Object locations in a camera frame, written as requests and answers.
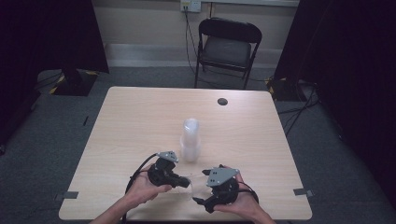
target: black circular object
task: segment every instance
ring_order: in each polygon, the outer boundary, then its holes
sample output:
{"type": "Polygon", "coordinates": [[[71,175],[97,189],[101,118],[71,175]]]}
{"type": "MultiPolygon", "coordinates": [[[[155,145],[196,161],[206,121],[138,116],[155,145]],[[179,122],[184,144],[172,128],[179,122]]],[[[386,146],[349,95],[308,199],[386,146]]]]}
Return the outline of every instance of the black circular object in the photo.
{"type": "Polygon", "coordinates": [[[219,105],[227,105],[227,104],[228,104],[228,101],[227,101],[227,99],[219,98],[219,99],[218,99],[218,104],[219,104],[219,105]]]}

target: white cup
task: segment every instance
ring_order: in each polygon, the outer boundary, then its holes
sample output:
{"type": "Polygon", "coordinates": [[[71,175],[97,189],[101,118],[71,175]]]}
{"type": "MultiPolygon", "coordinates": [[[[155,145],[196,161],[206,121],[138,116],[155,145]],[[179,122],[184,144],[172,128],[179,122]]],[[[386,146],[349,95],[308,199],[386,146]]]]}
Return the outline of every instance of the white cup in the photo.
{"type": "Polygon", "coordinates": [[[186,119],[180,137],[180,154],[184,161],[196,161],[201,153],[201,138],[197,119],[186,119]]]}

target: chair backrest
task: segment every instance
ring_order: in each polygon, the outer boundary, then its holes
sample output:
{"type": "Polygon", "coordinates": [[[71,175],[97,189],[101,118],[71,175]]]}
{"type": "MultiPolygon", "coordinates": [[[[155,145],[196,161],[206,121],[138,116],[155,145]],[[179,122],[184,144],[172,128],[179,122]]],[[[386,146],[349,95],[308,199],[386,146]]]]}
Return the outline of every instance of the chair backrest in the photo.
{"type": "Polygon", "coordinates": [[[199,34],[200,38],[204,34],[256,44],[260,44],[262,41],[262,32],[255,25],[221,18],[209,18],[201,21],[199,34]]]}

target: black folding chair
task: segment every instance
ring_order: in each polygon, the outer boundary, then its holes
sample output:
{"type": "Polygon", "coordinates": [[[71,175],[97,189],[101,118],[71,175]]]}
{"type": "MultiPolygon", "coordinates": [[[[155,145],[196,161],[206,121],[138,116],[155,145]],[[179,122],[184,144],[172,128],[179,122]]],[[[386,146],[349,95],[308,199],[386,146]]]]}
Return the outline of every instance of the black folding chair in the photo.
{"type": "Polygon", "coordinates": [[[244,90],[257,48],[262,42],[262,32],[248,22],[209,18],[199,25],[198,59],[195,69],[194,88],[197,88],[199,64],[243,72],[244,90]],[[203,35],[207,36],[205,46],[203,35]]]}

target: wall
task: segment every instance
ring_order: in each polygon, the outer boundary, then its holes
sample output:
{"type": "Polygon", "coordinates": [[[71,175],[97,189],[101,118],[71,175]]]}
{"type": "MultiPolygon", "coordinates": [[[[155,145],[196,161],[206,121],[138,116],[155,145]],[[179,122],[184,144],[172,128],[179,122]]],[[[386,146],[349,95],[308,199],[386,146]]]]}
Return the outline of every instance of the wall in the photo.
{"type": "MultiPolygon", "coordinates": [[[[105,43],[180,48],[185,57],[186,18],[179,1],[93,0],[93,5],[105,43]]],[[[203,2],[202,12],[189,13],[188,18],[195,43],[199,22],[210,16],[257,25],[263,33],[257,62],[277,63],[295,11],[296,7],[203,2]]]]}

